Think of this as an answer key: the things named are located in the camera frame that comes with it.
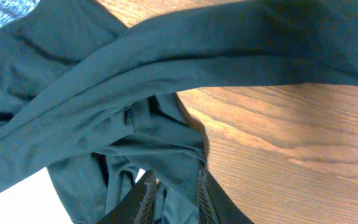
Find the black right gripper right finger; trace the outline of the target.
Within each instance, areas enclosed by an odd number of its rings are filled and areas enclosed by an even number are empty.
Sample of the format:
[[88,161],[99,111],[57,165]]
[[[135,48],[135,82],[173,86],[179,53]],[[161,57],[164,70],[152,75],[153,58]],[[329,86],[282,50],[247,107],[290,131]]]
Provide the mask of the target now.
[[207,169],[199,172],[197,196],[199,224],[254,224]]

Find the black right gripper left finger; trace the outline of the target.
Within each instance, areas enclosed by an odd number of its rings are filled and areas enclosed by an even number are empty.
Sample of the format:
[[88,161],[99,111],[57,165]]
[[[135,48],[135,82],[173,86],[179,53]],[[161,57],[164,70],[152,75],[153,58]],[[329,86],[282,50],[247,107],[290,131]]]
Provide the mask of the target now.
[[121,202],[96,224],[154,224],[157,179],[147,170]]

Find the black leggings with red waistband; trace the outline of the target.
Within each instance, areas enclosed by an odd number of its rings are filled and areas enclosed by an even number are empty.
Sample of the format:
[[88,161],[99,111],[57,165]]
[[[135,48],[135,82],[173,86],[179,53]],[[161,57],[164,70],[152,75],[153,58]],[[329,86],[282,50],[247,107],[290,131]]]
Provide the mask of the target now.
[[147,170],[155,223],[199,223],[203,136],[175,93],[358,86],[358,1],[241,1],[126,27],[96,1],[40,1],[0,28],[0,193],[47,168],[74,223]]

